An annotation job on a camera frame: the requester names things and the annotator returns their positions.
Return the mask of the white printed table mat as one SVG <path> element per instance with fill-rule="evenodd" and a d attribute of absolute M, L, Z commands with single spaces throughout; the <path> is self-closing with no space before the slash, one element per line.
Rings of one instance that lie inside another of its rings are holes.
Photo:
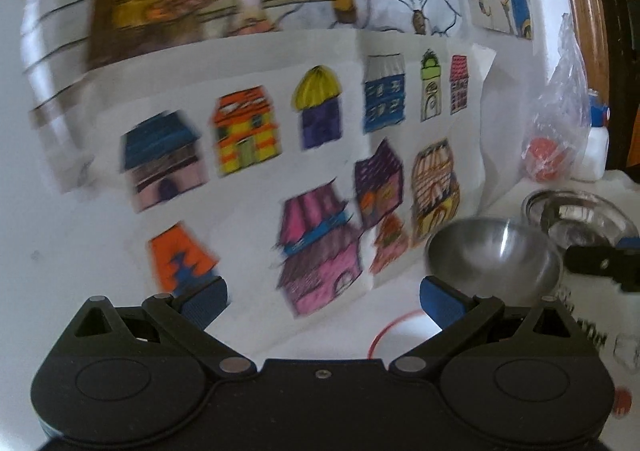
<path fill-rule="evenodd" d="M 265 359 L 365 358 L 378 333 L 393 320 L 419 305 L 424 278 L 419 261 L 399 277 L 388 279 L 336 315 L 311 324 L 271 348 L 258 353 Z M 624 294 L 609 279 L 572 275 L 563 278 L 556 293 L 599 349 L 616 386 L 618 399 L 602 439 L 613 450 L 639 448 L 639 295 Z"/>

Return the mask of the clear plastic bag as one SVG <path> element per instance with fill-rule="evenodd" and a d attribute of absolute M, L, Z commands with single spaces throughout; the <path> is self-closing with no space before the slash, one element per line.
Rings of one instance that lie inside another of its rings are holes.
<path fill-rule="evenodd" d="M 523 169 L 536 182 L 569 178 L 590 129 L 584 58 L 568 13 L 562 16 L 558 52 L 558 64 L 530 109 L 525 130 Z"/>

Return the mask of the white red-rimmed bowl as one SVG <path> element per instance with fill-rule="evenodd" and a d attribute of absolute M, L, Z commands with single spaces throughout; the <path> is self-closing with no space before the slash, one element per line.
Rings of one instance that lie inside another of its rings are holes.
<path fill-rule="evenodd" d="M 368 352 L 368 359 L 380 359 L 390 364 L 419 346 L 442 329 L 422 310 L 414 310 L 388 323 L 373 339 Z"/>

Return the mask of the wooden door frame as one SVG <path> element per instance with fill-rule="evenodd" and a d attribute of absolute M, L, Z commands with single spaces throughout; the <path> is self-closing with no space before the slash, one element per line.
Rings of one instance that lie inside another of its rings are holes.
<path fill-rule="evenodd" d="M 589 88 L 610 102 L 610 57 L 603 0 L 570 0 L 575 33 L 584 58 Z"/>

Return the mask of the houses drawing paper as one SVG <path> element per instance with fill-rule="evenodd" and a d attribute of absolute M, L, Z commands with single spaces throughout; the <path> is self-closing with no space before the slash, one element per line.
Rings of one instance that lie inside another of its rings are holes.
<path fill-rule="evenodd" d="M 215 330 L 244 350 L 334 315 L 477 212 L 495 57 L 330 29 L 119 63 L 94 124 L 111 230 L 96 293 L 134 303 L 220 275 Z"/>

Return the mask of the white bottle blue cap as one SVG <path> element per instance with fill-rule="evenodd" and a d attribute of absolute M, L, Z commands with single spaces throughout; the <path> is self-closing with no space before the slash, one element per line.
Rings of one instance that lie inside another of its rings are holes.
<path fill-rule="evenodd" d="M 591 126 L 588 139 L 570 174 L 573 180 L 582 182 L 596 182 L 603 178 L 610 145 L 610 108 L 602 101 L 597 90 L 589 90 L 589 104 Z"/>

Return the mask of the deep steel bowl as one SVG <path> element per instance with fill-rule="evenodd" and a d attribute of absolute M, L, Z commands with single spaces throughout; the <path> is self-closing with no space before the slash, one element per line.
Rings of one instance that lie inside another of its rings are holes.
<path fill-rule="evenodd" d="M 468 296 L 529 307 L 552 294 L 563 263 L 543 233 L 512 220 L 466 218 L 439 228 L 424 252 L 429 275 Z"/>

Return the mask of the rear steel plate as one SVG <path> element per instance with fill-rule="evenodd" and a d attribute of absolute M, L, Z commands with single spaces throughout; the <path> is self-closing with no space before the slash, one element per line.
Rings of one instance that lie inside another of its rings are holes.
<path fill-rule="evenodd" d="M 570 246 L 615 247 L 639 236 L 632 220 L 609 200 L 576 190 L 541 190 L 521 206 L 529 226 L 539 229 L 565 251 Z"/>

